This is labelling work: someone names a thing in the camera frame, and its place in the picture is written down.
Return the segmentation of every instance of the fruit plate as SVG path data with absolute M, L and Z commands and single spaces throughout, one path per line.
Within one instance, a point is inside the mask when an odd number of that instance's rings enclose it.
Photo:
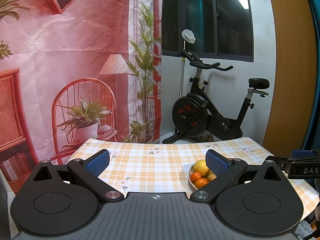
M 198 189 L 196 188 L 195 184 L 190 180 L 190 175 L 191 175 L 192 173 L 194 173 L 193 166 L 194 166 L 194 165 L 192 165 L 191 168 L 190 168 L 190 170 L 189 170 L 188 180 L 189 180 L 191 186 L 192 186 L 195 190 L 198 190 Z

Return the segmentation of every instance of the plaid tablecloth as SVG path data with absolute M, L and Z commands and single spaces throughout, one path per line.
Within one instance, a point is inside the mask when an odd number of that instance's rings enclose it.
M 188 181 L 190 167 L 204 160 L 208 149 L 227 158 L 241 158 L 248 164 L 262 164 L 266 149 L 250 138 L 195 144 L 131 144 L 89 139 L 71 157 L 87 159 L 101 149 L 110 152 L 110 164 L 99 176 L 101 180 L 127 192 L 186 192 L 194 191 Z M 317 192 L 304 180 L 289 180 L 303 202 L 303 218 L 319 202 Z

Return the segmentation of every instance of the floor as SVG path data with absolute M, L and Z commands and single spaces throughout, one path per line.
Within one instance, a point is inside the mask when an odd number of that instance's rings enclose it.
M 162 136 L 160 136 L 160 140 L 158 141 L 158 143 L 162 143 L 162 141 L 170 136 L 174 135 L 174 131 L 171 131 L 167 134 L 164 134 Z M 217 141 L 221 141 L 219 138 L 213 136 L 213 140 L 215 142 Z M 190 138 L 184 138 L 183 140 L 179 140 L 179 141 L 176 141 L 174 144 L 188 144 L 188 143 L 196 143 L 195 141 L 193 141 L 192 139 Z
M 11 217 L 11 212 L 10 212 L 10 207 L 11 203 L 16 195 L 13 193 L 13 191 L 7 192 L 7 197 L 8 197 L 8 214 L 9 214 L 9 228 L 10 228 L 10 234 L 11 234 L 11 239 L 14 238 L 18 233 L 18 229 L 16 228 L 15 223 L 12 220 Z
M 162 143 L 162 141 L 170 136 L 174 135 L 174 131 L 171 131 L 163 136 L 160 136 L 160 141 L 159 143 Z M 174 144 L 188 144 L 188 143 L 192 143 L 192 141 L 187 141 L 187 140 L 179 140 L 179 141 L 176 141 Z

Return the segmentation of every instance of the exercise bike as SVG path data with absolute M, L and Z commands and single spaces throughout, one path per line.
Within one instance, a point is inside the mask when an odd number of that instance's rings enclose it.
M 171 144 L 182 137 L 191 138 L 198 142 L 198 136 L 208 131 L 220 140 L 232 140 L 242 137 L 243 133 L 240 128 L 244 116 L 250 107 L 253 109 L 254 104 L 251 98 L 254 93 L 261 97 L 268 95 L 267 92 L 260 91 L 269 88 L 270 83 L 264 78 L 250 78 L 247 96 L 240 109 L 237 119 L 223 117 L 211 100 L 204 92 L 208 81 L 203 82 L 203 87 L 199 86 L 202 70 L 217 69 L 220 71 L 229 71 L 233 66 L 221 68 L 220 63 L 212 65 L 205 64 L 202 60 L 189 50 L 181 50 L 181 57 L 187 58 L 190 65 L 197 68 L 196 75 L 189 79 L 192 83 L 190 93 L 185 97 L 179 98 L 172 109 L 172 119 L 176 127 L 175 134 L 163 140 L 163 144 Z

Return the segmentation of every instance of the bike seat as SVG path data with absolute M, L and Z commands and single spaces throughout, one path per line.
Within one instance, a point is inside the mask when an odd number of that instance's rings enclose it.
M 270 82 L 265 78 L 249 78 L 249 88 L 267 89 L 270 87 Z

